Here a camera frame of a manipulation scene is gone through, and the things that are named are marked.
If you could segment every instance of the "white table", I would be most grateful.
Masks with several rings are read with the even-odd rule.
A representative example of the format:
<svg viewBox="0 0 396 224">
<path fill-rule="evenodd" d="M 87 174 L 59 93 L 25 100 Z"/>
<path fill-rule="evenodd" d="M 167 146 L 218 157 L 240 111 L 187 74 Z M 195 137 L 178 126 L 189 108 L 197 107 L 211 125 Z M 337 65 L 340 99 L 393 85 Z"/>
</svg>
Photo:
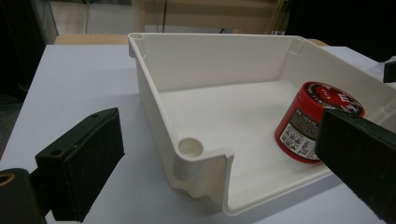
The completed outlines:
<svg viewBox="0 0 396 224">
<path fill-rule="evenodd" d="M 359 62 L 373 63 L 364 57 Z M 384 223 L 334 175 L 236 217 L 223 215 L 207 198 L 193 199 L 169 187 L 126 45 L 47 46 L 0 170 L 32 172 L 35 154 L 82 119 L 110 107 L 120 109 L 126 155 L 84 223 Z M 55 223 L 51 213 L 46 219 Z"/>
</svg>

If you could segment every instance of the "white plastic tray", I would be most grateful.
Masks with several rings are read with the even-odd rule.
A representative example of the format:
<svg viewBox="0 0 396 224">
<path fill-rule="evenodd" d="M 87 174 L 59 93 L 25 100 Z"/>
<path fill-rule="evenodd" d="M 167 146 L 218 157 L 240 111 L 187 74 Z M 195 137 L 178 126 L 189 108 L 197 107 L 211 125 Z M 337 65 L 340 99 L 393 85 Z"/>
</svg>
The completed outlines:
<svg viewBox="0 0 396 224">
<path fill-rule="evenodd" d="M 274 138 L 306 81 L 350 93 L 375 123 L 396 119 L 395 89 L 297 36 L 130 34 L 129 40 L 170 185 L 209 196 L 227 215 L 332 174 L 323 163 L 289 157 Z"/>
</svg>

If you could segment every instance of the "wooden surface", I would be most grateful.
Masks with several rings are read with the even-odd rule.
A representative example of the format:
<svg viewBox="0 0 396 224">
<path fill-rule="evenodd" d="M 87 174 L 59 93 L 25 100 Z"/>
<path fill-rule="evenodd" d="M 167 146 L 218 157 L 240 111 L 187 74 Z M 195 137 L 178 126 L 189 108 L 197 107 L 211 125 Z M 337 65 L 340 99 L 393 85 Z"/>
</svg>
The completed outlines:
<svg viewBox="0 0 396 224">
<path fill-rule="evenodd" d="M 308 39 L 318 46 L 328 46 L 326 43 Z M 127 45 L 127 35 L 58 35 L 56 45 Z"/>
</svg>

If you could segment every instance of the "screw hole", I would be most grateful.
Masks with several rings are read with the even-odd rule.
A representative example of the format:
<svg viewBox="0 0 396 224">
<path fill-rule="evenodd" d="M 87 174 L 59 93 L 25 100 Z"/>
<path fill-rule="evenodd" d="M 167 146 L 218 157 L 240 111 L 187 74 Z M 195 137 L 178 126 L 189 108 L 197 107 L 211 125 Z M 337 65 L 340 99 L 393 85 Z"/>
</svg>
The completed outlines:
<svg viewBox="0 0 396 224">
<path fill-rule="evenodd" d="M 51 155 L 51 156 L 58 156 L 58 155 L 61 154 L 61 153 L 62 153 L 61 150 L 54 150 L 54 151 L 51 151 L 50 155 Z"/>
<path fill-rule="evenodd" d="M 4 174 L 0 175 L 0 187 L 8 184 L 15 178 L 14 174 Z"/>
</svg>

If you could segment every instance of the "red can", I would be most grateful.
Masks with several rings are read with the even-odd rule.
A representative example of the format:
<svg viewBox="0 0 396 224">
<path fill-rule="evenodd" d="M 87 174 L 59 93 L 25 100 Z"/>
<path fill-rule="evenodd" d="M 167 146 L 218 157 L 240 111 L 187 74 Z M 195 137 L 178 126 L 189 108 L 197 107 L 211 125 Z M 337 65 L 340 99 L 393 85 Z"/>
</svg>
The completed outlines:
<svg viewBox="0 0 396 224">
<path fill-rule="evenodd" d="M 325 108 L 364 115 L 364 108 L 348 93 L 328 84 L 306 82 L 276 128 L 275 139 L 280 148 L 297 161 L 320 162 L 315 144 Z"/>
</svg>

